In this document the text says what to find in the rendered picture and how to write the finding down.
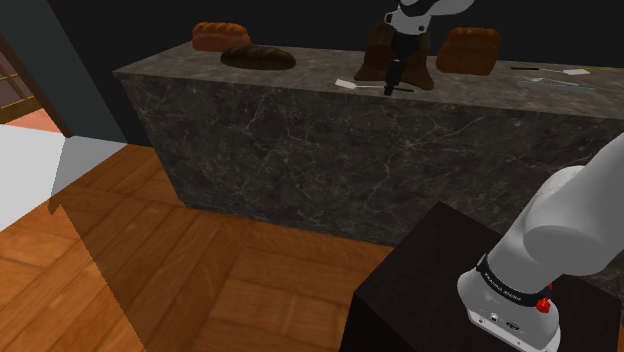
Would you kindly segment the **grey knife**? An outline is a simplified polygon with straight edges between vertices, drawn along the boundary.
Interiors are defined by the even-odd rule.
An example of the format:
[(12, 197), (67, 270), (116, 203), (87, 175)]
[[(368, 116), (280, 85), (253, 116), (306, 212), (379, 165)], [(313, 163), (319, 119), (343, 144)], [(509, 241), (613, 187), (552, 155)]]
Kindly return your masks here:
[(579, 93), (591, 93), (596, 91), (596, 88), (594, 87), (582, 86), (576, 83), (537, 77), (523, 77), (517, 82), (517, 86), (524, 88), (548, 88), (559, 91), (571, 91)]

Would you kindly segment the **reddish-brown square bread loaf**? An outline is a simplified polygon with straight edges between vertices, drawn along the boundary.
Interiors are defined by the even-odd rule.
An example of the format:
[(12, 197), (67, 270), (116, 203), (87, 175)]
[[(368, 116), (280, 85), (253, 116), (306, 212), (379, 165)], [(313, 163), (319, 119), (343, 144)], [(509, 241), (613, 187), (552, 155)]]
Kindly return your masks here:
[(436, 58), (443, 73), (488, 76), (497, 60), (501, 35), (495, 29), (456, 27), (446, 36)]

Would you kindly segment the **dark brown tall bread loaf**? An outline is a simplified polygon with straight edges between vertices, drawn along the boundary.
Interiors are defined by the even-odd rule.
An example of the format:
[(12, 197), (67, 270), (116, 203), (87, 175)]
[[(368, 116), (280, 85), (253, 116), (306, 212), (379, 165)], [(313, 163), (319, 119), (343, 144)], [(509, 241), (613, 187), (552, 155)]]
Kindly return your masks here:
[[(378, 22), (367, 41), (363, 63), (355, 74), (356, 81), (384, 81), (391, 63), (396, 57), (391, 50), (393, 28), (383, 21)], [(400, 82), (422, 90), (432, 90), (434, 81), (427, 68), (427, 54), (430, 34), (425, 32), (420, 39), (418, 49), (410, 55)]]

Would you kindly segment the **orange-brown bread loaf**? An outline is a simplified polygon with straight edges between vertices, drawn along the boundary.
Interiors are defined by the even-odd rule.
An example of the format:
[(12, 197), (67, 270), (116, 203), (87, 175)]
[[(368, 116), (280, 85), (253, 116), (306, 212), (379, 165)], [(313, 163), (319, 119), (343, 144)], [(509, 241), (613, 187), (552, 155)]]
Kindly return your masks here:
[(192, 30), (192, 47), (199, 51), (224, 52), (251, 44), (246, 28), (236, 23), (201, 22)]

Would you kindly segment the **dark robot stand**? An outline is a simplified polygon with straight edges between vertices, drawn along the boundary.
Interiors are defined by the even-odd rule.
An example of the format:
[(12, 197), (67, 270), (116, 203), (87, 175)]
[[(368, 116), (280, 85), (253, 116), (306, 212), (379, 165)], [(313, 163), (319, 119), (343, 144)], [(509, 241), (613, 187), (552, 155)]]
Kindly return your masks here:
[[(499, 233), (439, 202), (355, 290), (339, 352), (519, 352), (473, 324), (459, 276)], [(621, 302), (576, 277), (554, 283), (558, 352), (618, 352)]]

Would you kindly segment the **dark oval bread loaf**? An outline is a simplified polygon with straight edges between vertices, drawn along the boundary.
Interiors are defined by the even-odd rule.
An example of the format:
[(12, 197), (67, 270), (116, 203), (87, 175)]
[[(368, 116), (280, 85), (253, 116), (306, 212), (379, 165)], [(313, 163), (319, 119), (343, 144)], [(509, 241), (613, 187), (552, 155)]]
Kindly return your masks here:
[(289, 70), (296, 66), (295, 57), (276, 47), (246, 45), (224, 51), (222, 64), (251, 70)]

